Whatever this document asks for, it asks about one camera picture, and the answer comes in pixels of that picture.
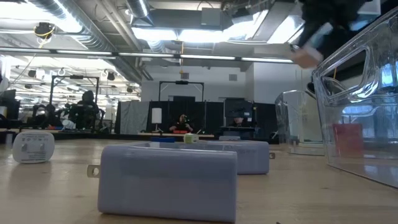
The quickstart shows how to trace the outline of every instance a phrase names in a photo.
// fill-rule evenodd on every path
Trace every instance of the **transparent acrylic box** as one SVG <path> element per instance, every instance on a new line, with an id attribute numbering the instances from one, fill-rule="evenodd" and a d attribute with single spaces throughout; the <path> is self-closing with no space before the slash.
<path id="1" fill-rule="evenodd" d="M 345 87 L 325 76 L 363 51 L 366 59 L 357 85 Z M 398 7 L 314 71 L 329 165 L 398 187 L 397 74 Z"/>
<path id="2" fill-rule="evenodd" d="M 304 91 L 281 93 L 275 100 L 279 144 L 293 154 L 324 156 L 317 100 Z"/>

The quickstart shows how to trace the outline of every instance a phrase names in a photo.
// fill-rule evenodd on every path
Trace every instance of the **fluorescent light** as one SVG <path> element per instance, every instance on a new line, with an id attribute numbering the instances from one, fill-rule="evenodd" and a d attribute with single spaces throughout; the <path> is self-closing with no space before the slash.
<path id="1" fill-rule="evenodd" d="M 141 29 L 141 28 L 131 28 L 134 35 L 138 39 L 149 40 L 149 41 L 159 41 L 159 40 L 175 40 L 177 35 L 172 29 Z"/>
<path id="2" fill-rule="evenodd" d="M 257 12 L 256 14 L 253 15 L 254 19 L 254 24 L 249 28 L 249 30 L 246 33 L 245 40 L 248 40 L 256 34 L 257 30 L 260 28 L 262 22 L 266 18 L 268 14 L 268 10 L 264 10 L 261 12 Z"/>
<path id="3" fill-rule="evenodd" d="M 152 53 L 119 53 L 120 56 L 133 57 L 158 57 L 158 58 L 173 58 L 172 54 L 152 54 Z"/>
<path id="4" fill-rule="evenodd" d="M 243 62 L 273 62 L 273 63 L 293 63 L 289 59 L 277 59 L 277 58 L 251 58 L 243 57 L 241 59 Z"/>
<path id="5" fill-rule="evenodd" d="M 77 87 L 75 85 L 67 85 L 67 88 L 70 88 L 70 89 L 76 90 L 76 91 L 80 89 L 79 87 Z"/>
<path id="6" fill-rule="evenodd" d="M 235 59 L 235 57 L 229 57 L 229 56 L 212 56 L 212 55 L 181 55 L 181 58 L 213 59 L 213 60 L 234 60 L 234 59 Z"/>
<path id="7" fill-rule="evenodd" d="M 268 44 L 286 43 L 303 24 L 298 16 L 288 16 L 267 41 Z"/>
<path id="8" fill-rule="evenodd" d="M 183 30 L 178 39 L 191 43 L 218 43 L 227 41 L 228 37 L 220 30 Z"/>
<path id="9" fill-rule="evenodd" d="M 300 35 L 303 33 L 303 31 L 304 31 L 304 28 L 301 28 L 287 42 L 290 43 L 290 44 L 293 43 L 298 37 L 300 37 Z"/>
<path id="10" fill-rule="evenodd" d="M 26 49 L 18 47 L 0 47 L 0 52 L 24 52 L 24 53 L 37 53 L 37 54 L 50 53 L 50 51 L 46 49 Z"/>
<path id="11" fill-rule="evenodd" d="M 94 52 L 88 50 L 57 50 L 59 54 L 75 54 L 75 55 L 112 55 L 112 52 Z"/>

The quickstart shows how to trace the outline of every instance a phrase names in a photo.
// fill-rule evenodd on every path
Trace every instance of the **white power adapter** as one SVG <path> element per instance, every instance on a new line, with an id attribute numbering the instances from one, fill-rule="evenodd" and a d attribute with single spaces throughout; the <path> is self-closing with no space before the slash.
<path id="1" fill-rule="evenodd" d="M 51 159 L 55 141 L 51 133 L 27 131 L 19 133 L 12 146 L 12 156 L 20 163 L 40 163 Z"/>

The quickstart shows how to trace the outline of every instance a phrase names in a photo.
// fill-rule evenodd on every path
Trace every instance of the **black partition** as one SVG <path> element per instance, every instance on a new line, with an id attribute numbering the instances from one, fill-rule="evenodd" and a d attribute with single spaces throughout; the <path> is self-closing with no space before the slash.
<path id="1" fill-rule="evenodd" d="M 254 103 L 252 124 L 258 128 L 257 138 L 269 138 L 277 131 L 275 105 Z M 151 101 L 148 110 L 147 132 L 155 130 L 151 123 L 152 108 L 162 108 L 162 124 L 158 127 L 168 132 L 169 127 L 176 122 L 181 114 L 188 116 L 194 132 L 205 130 L 207 134 L 216 134 L 224 125 L 224 103 L 220 102 L 192 102 L 192 101 Z"/>
<path id="2" fill-rule="evenodd" d="M 272 132 L 278 130 L 275 104 L 255 103 L 254 106 L 257 127 L 260 128 L 258 137 L 268 139 Z"/>
<path id="3" fill-rule="evenodd" d="M 162 124 L 158 127 L 164 132 L 178 120 L 181 114 L 188 116 L 194 132 L 199 130 L 213 134 L 223 125 L 223 103 L 193 101 L 151 101 L 148 111 L 147 132 L 155 129 L 151 123 L 152 108 L 162 108 Z"/>

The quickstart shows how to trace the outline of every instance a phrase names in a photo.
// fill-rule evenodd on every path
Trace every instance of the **wooden table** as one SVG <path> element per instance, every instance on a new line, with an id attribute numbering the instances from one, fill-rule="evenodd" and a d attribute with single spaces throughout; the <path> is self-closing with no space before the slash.
<path id="1" fill-rule="evenodd" d="M 98 212 L 98 179 L 87 178 L 86 167 L 117 142 L 126 141 L 57 141 L 51 162 L 31 165 L 0 149 L 0 223 L 206 223 Z M 323 157 L 277 151 L 268 175 L 238 177 L 237 223 L 386 224 L 397 223 L 397 211 L 397 190 L 329 167 Z"/>
<path id="2" fill-rule="evenodd" d="M 138 133 L 138 135 L 145 135 L 145 136 L 160 136 L 159 133 Z M 162 136 L 167 136 L 167 137 L 184 137 L 184 134 L 172 134 L 172 133 L 163 133 L 161 134 Z M 214 135 L 212 134 L 198 134 L 199 138 L 213 138 Z"/>

